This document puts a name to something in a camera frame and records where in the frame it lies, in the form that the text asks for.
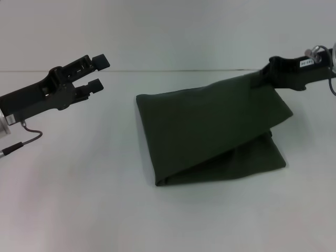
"green bag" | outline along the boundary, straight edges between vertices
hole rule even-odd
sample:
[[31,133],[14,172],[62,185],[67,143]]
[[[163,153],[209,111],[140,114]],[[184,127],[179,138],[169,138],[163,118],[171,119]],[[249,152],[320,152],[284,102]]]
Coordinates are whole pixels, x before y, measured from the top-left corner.
[[286,166],[270,128],[292,116],[258,72],[136,97],[157,186],[238,179]]

